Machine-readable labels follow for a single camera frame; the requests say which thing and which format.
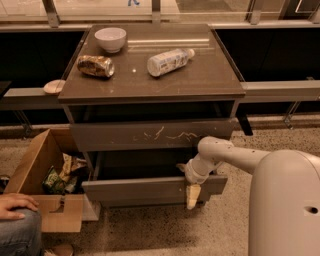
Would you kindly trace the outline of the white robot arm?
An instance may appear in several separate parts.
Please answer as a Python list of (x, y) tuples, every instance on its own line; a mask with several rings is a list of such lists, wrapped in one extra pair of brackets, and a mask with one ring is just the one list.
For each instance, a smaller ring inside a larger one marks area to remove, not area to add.
[(319, 157), (299, 150), (241, 148), (205, 137), (198, 154), (178, 166), (188, 181), (188, 209), (195, 207), (209, 174), (223, 163), (252, 175), (248, 256), (320, 256)]

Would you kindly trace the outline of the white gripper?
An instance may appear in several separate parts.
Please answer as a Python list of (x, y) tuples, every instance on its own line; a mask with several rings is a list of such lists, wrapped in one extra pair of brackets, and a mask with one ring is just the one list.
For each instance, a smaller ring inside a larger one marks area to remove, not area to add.
[(201, 193), (201, 184), (209, 177), (210, 173), (215, 171), (221, 162), (215, 162), (212, 159), (205, 159), (200, 154), (190, 159), (187, 164), (178, 163), (176, 167), (183, 173), (191, 185), (186, 188), (187, 209), (192, 210)]

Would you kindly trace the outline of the person's bare hand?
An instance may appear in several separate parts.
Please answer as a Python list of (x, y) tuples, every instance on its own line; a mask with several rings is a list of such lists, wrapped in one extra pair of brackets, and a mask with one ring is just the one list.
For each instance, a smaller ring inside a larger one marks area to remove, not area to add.
[(25, 208), (32, 211), (38, 210), (39, 204), (29, 195), (9, 193), (0, 195), (0, 219), (15, 220), (23, 219), (23, 213), (15, 212), (16, 208)]

